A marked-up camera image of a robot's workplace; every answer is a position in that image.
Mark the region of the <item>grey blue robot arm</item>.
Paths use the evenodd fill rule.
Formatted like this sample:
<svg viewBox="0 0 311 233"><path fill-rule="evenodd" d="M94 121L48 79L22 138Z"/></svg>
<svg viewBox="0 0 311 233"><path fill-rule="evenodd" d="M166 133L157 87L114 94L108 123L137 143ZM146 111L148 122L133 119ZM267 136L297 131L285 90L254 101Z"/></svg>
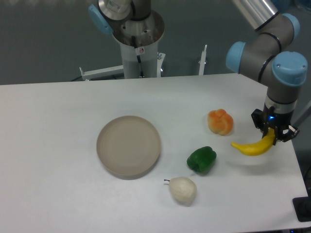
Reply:
<svg viewBox="0 0 311 233"><path fill-rule="evenodd" d="M296 17L280 14L269 0L236 0L234 5L258 36L252 44L234 43L225 64L267 87L263 110L251 115L254 125L263 134L274 130L274 142L289 141L299 132L291 118L308 70L303 55L286 51L299 34L300 24ZM165 25L150 1L100 0L89 6L88 13L102 33L113 35L119 43L126 78L160 75L157 44Z"/></svg>

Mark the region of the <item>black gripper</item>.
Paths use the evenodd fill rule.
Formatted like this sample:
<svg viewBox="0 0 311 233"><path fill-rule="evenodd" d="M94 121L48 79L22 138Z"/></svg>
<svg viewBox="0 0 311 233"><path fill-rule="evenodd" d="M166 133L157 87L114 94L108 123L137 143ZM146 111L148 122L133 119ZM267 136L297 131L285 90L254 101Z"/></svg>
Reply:
<svg viewBox="0 0 311 233"><path fill-rule="evenodd" d="M273 145L278 141L287 142L299 134L299 129L291 124L292 105L280 103L265 103L263 111L255 109L251 114L253 123L262 132L262 138L269 129L275 132Z"/></svg>

